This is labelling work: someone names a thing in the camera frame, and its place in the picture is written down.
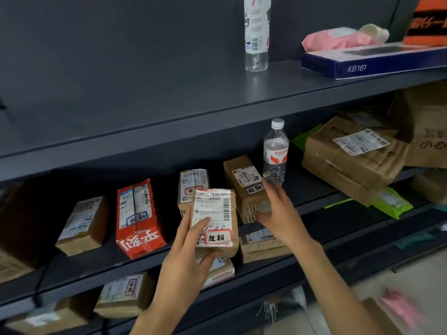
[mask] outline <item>floor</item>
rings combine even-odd
[[[353,286],[360,300],[372,297],[403,335],[447,334],[447,250],[442,250],[392,271],[384,271]],[[385,287],[399,289],[422,312],[424,321],[409,330],[405,323],[379,300]],[[307,310],[264,328],[264,335],[330,335],[321,309],[314,303]]]

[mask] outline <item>white bottle cap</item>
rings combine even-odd
[[[273,129],[282,129],[284,128],[284,120],[280,118],[276,118],[272,120],[272,128]]]

